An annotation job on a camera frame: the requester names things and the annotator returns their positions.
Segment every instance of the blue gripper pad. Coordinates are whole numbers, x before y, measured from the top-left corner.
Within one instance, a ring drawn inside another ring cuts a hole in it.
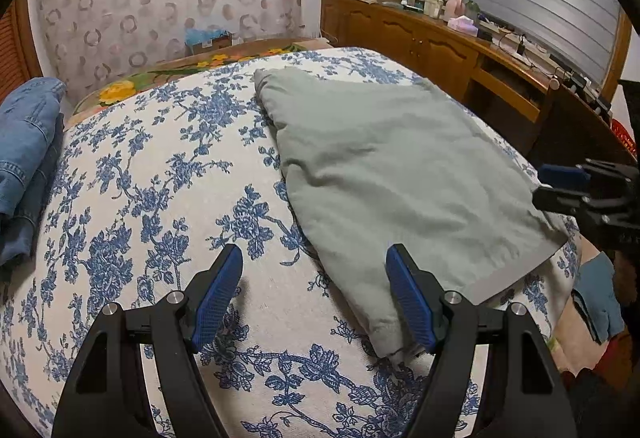
[[[555,189],[588,192],[591,176],[578,167],[544,164],[538,170],[538,180]]]
[[[415,341],[424,346],[427,352],[431,352],[437,343],[431,309],[393,246],[386,252],[385,268],[391,291],[402,307],[402,313]]]
[[[196,327],[191,342],[198,352],[205,344],[213,342],[241,275],[242,252],[235,246],[196,310]]]

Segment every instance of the bed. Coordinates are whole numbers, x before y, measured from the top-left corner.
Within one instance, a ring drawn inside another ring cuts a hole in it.
[[[225,243],[244,272],[216,341],[196,358],[229,436],[396,436],[431,357],[378,359],[296,225],[257,68],[295,65],[320,79],[411,84],[411,71],[359,48],[239,62],[169,82],[71,128],[34,258],[0,278],[0,380],[50,436],[56,403],[97,311],[146,306],[184,288]],[[535,170],[468,112],[536,181]],[[549,337],[579,263],[579,234],[490,301],[524,303]],[[156,427],[172,428],[151,346],[143,347]],[[456,435],[469,434],[482,391],[478,347]]]

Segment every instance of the yellow flower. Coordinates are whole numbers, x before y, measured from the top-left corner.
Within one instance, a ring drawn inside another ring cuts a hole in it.
[[[99,101],[101,104],[110,106],[123,101],[125,98],[136,94],[136,87],[131,81],[117,81],[100,91]]]

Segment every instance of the gray-green fabric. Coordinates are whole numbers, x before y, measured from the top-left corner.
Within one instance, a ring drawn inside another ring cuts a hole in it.
[[[566,242],[560,219],[533,207],[529,177],[430,82],[321,81],[296,68],[254,79],[291,206],[379,357],[411,344],[385,273],[393,243],[479,303]]]

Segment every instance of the silver bolt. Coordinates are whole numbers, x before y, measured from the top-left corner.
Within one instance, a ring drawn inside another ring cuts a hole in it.
[[[118,305],[116,303],[108,303],[102,307],[102,313],[105,315],[113,315],[118,311]]]
[[[523,316],[527,313],[527,307],[522,303],[513,303],[511,304],[511,311],[516,315]]]
[[[184,299],[184,294],[180,290],[174,290],[169,292],[166,300],[169,304],[178,304]]]
[[[460,304],[462,301],[462,296],[453,290],[449,290],[444,294],[444,300],[449,304]]]

